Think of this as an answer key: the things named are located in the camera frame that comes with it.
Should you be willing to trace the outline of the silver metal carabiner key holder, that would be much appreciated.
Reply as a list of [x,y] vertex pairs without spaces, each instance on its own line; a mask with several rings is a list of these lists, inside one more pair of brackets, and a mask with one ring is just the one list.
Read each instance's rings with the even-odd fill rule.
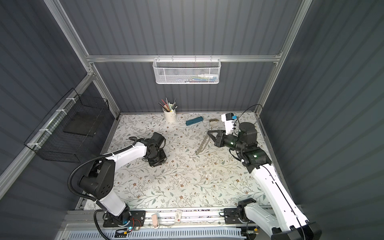
[[204,138],[203,138],[203,140],[202,140],[202,142],[200,143],[199,147],[195,151],[196,155],[199,155],[200,153],[202,153],[204,151],[204,149],[206,148],[206,146],[209,143],[210,139],[211,138],[209,137],[208,133],[206,133]]

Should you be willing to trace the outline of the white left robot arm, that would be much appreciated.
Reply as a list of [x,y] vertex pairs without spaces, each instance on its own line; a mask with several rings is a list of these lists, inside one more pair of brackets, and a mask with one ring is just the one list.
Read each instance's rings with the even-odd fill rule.
[[166,139],[159,133],[155,132],[149,138],[129,137],[129,141],[131,143],[126,147],[92,160],[90,169],[78,182],[83,193],[104,211],[107,220],[119,227],[132,226],[135,217],[116,189],[118,173],[139,160],[149,167],[158,167],[167,159]]

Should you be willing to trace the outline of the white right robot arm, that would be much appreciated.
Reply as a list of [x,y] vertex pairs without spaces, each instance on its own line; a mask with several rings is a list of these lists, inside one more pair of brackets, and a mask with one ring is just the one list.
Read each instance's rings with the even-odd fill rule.
[[254,222],[272,240],[318,240],[322,230],[294,203],[281,183],[269,156],[258,147],[256,127],[249,122],[239,125],[239,133],[230,134],[233,122],[226,121],[225,130],[209,130],[216,147],[235,151],[242,163],[264,191],[275,215],[270,215],[256,200],[248,198],[238,203],[238,215],[243,222]]

